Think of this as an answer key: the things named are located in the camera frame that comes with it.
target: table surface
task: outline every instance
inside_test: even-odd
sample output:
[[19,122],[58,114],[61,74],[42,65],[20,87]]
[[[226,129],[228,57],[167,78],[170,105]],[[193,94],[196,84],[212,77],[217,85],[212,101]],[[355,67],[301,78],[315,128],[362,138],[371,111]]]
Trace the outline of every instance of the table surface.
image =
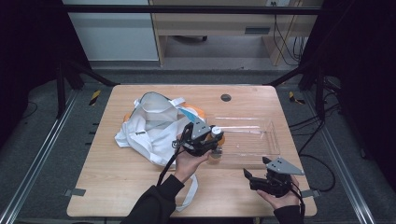
[[[85,189],[86,192],[84,196],[72,196],[67,207],[70,217],[125,217],[143,192],[157,183],[163,168],[152,164],[131,148],[118,147],[114,140],[115,134],[120,131],[123,117],[133,111],[134,100],[148,91],[156,91],[171,99],[183,97],[189,104],[202,108],[208,117],[270,119],[275,126],[280,156],[303,169],[273,87],[119,85],[109,97],[76,185],[76,189]],[[231,95],[231,101],[222,101],[222,94]],[[242,168],[249,169],[258,177],[266,174],[264,165],[257,162],[254,165],[201,164],[196,172],[199,188],[195,197],[185,210],[174,212],[172,217],[273,216],[271,205],[249,188]],[[300,189],[308,189],[306,177],[296,177]],[[190,183],[189,180],[177,195],[177,203],[183,201]],[[314,200],[309,197],[304,202],[305,215],[313,216],[317,212]]]

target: clear plastic tray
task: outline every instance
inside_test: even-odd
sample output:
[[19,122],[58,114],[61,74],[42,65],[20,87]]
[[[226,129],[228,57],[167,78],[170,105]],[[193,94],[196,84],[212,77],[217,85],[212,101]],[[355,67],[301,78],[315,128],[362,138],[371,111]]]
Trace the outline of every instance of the clear plastic tray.
[[221,154],[209,157],[210,164],[262,164],[262,157],[280,155],[276,130],[270,119],[207,118],[224,132]]

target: aluminum rail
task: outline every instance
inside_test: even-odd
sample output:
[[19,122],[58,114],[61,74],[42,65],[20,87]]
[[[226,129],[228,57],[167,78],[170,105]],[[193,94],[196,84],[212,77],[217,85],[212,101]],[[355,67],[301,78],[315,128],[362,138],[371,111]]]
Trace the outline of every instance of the aluminum rail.
[[66,110],[59,119],[55,120],[49,135],[38,151],[35,160],[30,166],[16,193],[7,205],[6,209],[0,215],[0,224],[11,224],[17,218],[17,215],[20,212],[26,198],[28,197],[29,192],[32,189],[42,167],[44,166],[44,163],[50,154],[52,147],[59,136],[59,133],[61,132],[67,118],[69,117],[71,110],[73,109],[77,97],[78,91],[72,91],[67,102]]
[[41,9],[77,13],[182,13],[182,14],[270,14],[333,15],[339,8],[323,7],[238,7],[238,6],[128,6],[128,5],[43,5]]

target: left hand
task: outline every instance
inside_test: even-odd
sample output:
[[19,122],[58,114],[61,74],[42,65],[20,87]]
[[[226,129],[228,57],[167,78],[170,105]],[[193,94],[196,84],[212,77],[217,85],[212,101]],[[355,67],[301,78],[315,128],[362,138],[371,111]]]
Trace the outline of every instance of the left hand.
[[183,147],[180,148],[181,153],[176,157],[176,170],[175,177],[181,182],[186,183],[186,181],[192,176],[198,169],[198,166],[207,161],[210,150],[208,150],[201,157],[194,157],[184,150]]

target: black jacket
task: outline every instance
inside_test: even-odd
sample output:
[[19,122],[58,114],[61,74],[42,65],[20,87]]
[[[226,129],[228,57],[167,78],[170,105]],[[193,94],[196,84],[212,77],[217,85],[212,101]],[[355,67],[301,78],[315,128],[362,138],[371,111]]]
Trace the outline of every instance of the black jacket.
[[[131,213],[121,224],[166,224],[176,209],[175,198],[184,187],[170,175],[159,187],[151,186],[137,201]],[[300,206],[286,206],[274,211],[280,224],[302,224]]]

